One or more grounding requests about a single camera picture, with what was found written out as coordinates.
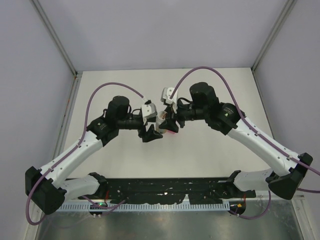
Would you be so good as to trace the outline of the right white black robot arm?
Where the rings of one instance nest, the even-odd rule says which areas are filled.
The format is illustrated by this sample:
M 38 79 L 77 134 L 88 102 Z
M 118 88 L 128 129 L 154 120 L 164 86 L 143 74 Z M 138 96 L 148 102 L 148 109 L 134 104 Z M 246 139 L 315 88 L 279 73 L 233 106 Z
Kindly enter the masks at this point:
M 271 191 L 282 199 L 292 199 L 313 158 L 308 153 L 289 150 L 266 135 L 235 105 L 220 102 L 207 83 L 192 85 L 189 93 L 191 100 L 178 97 L 173 87 L 163 89 L 160 99 L 166 105 L 166 116 L 160 129 L 178 133 L 186 121 L 205 121 L 211 129 L 243 144 L 269 166 L 261 171 L 235 171 L 226 185 L 230 196 L 238 197 L 246 191 Z

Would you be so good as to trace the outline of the white pill bottle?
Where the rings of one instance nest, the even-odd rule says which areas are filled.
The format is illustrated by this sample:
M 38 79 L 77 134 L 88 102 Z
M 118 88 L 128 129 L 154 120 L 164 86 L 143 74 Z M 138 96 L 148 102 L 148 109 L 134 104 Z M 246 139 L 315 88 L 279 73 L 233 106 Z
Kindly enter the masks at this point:
M 161 129 L 160 125 L 166 120 L 166 111 L 160 111 L 157 116 L 156 116 L 156 121 L 155 121 L 155 130 L 159 132 L 160 134 L 165 134 L 166 129 Z

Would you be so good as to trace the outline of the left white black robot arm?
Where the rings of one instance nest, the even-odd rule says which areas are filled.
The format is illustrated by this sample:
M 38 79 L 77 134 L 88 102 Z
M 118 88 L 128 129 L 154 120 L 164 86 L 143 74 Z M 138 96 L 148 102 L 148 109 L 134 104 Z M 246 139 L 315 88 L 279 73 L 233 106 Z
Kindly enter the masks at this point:
M 102 116 L 86 124 L 78 141 L 40 169 L 30 167 L 25 172 L 27 202 L 34 202 L 46 215 L 54 213 L 68 200 L 81 196 L 102 199 L 108 191 L 104 176 L 92 172 L 82 178 L 68 180 L 68 176 L 89 156 L 99 151 L 118 136 L 120 130 L 136 130 L 144 143 L 161 139 L 153 125 L 156 106 L 147 101 L 138 114 L 132 114 L 130 101 L 125 96 L 115 96 L 104 109 Z

